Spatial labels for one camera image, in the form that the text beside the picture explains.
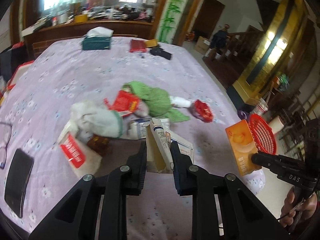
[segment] yellow box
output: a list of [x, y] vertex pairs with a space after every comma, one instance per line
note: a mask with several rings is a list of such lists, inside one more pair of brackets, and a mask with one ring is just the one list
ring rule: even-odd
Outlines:
[[236, 158], [240, 175], [250, 174], [261, 169], [252, 163], [251, 156], [258, 152], [246, 120], [226, 128], [233, 154]]
[[146, 48], [152, 48], [152, 47], [158, 46], [157, 39], [148, 40], [148, 41], [145, 41], [144, 43], [146, 44]]
[[88, 20], [88, 16], [86, 14], [76, 15], [74, 23], [83, 23]]

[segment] person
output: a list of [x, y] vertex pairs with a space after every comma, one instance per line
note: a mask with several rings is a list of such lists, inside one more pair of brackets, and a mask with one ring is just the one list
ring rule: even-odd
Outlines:
[[[281, 217], [286, 215], [294, 207], [294, 192], [293, 187], [289, 190], [284, 205], [281, 209]], [[291, 236], [296, 238], [297, 236], [304, 234], [303, 239], [310, 238], [311, 235], [320, 237], [320, 209], [317, 209], [318, 199], [316, 193], [313, 193], [303, 205], [297, 208], [298, 211], [302, 211], [301, 219]], [[296, 215], [296, 211], [290, 212], [287, 216], [281, 219], [279, 222], [283, 227], [287, 227], [293, 224], [293, 218]]]
[[209, 49], [207, 53], [204, 55], [205, 57], [212, 57], [213, 54], [216, 54], [216, 53], [219, 54], [220, 49], [223, 49], [226, 46], [229, 28], [230, 26], [228, 24], [225, 24], [223, 29], [217, 31], [213, 35], [212, 41], [209, 45]]

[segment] black phone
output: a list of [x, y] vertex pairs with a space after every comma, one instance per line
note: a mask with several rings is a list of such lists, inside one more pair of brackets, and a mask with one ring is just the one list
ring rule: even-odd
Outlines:
[[23, 202], [33, 162], [32, 157], [17, 149], [9, 168], [4, 200], [19, 218], [22, 218]]

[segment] purple bedsheet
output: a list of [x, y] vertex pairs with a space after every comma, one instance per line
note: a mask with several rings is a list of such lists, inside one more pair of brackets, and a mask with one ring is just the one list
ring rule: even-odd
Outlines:
[[[160, 87], [172, 96], [207, 102], [214, 122], [190, 115], [171, 130], [195, 146], [195, 164], [212, 174], [238, 175], [225, 128], [238, 122], [224, 94], [196, 60], [181, 47], [161, 44], [172, 60], [129, 53], [130, 38], [115, 37], [111, 50], [81, 50], [82, 39], [52, 44], [23, 75], [0, 109], [0, 120], [13, 125], [4, 170], [0, 170], [0, 208], [17, 225], [32, 232], [44, 216], [78, 181], [56, 140], [69, 120], [73, 103], [84, 99], [113, 102], [121, 86], [137, 80]], [[99, 175], [125, 163], [139, 147], [137, 141], [115, 141], [102, 160]], [[6, 176], [13, 154], [22, 148], [35, 162], [27, 186], [23, 217], [4, 201]], [[256, 194], [263, 188], [262, 171], [242, 177]], [[147, 173], [139, 197], [128, 197], [129, 239], [190, 239], [191, 197], [179, 197], [170, 174]]]

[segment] wooden door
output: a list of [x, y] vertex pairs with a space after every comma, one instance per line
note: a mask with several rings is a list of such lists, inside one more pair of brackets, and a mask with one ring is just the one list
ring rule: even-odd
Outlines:
[[224, 4], [217, 0], [204, 0], [192, 28], [196, 36], [203, 36], [209, 39], [223, 9]]

